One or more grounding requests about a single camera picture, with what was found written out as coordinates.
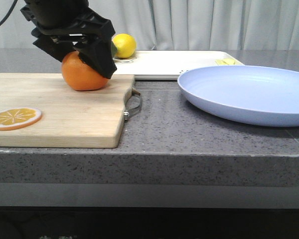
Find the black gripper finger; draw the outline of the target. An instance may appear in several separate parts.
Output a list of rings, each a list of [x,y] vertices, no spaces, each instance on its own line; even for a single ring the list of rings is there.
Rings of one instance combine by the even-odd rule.
[[[77,42],[74,49],[79,52],[80,59],[103,77],[110,79],[117,67],[112,56],[112,42],[99,38]]]
[[[72,42],[55,43],[51,37],[47,35],[39,36],[33,42],[33,45],[60,62],[62,62],[68,53],[74,51]]]

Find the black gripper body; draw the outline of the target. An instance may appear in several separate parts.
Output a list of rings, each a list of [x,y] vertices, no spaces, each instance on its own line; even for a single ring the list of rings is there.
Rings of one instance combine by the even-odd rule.
[[[31,35],[40,49],[59,43],[72,46],[75,34],[83,37],[80,43],[91,45],[101,40],[109,49],[114,47],[111,21],[90,9],[87,0],[26,0],[20,11],[35,25]]]

